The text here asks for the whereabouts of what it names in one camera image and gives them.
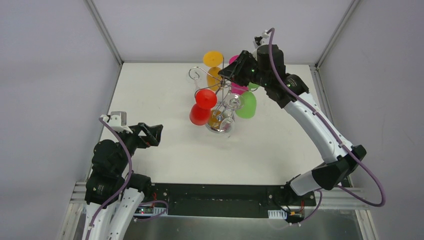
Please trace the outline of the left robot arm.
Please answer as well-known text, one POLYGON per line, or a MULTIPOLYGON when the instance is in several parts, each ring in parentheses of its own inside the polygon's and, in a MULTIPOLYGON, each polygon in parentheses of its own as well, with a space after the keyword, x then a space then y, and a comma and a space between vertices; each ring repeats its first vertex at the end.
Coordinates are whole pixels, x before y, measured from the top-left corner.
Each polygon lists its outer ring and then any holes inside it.
POLYGON ((136 208, 153 195, 151 178, 133 172, 132 156, 137 149, 157 147, 164 127, 140 122, 116 131, 103 119, 100 122, 117 141, 102 140, 94 147, 92 172, 85 184, 82 239, 121 240, 136 208))

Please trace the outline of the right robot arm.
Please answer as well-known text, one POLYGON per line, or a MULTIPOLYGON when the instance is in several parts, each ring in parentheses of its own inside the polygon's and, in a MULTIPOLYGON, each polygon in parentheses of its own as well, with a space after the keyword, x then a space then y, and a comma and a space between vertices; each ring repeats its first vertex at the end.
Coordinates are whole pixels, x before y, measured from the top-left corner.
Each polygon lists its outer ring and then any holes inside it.
POLYGON ((298 204, 308 192, 333 189, 365 157, 367 152, 362 145, 354 146, 319 113, 303 80, 286 72, 284 53, 276 44, 261 45, 256 54, 243 50, 218 74, 239 86, 263 87, 266 95, 299 123, 318 149, 323 163, 285 184, 283 196, 288 204, 298 204))

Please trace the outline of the green wine glass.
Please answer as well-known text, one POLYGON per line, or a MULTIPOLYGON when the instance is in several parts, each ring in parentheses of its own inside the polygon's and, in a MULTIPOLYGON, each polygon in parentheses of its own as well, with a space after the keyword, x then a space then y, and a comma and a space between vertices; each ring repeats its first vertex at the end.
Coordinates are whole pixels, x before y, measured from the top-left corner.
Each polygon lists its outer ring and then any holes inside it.
POLYGON ((235 114, 242 119, 251 119, 256 114, 257 99, 252 91, 246 91, 240 95, 242 97, 242 107, 235 111, 235 114))

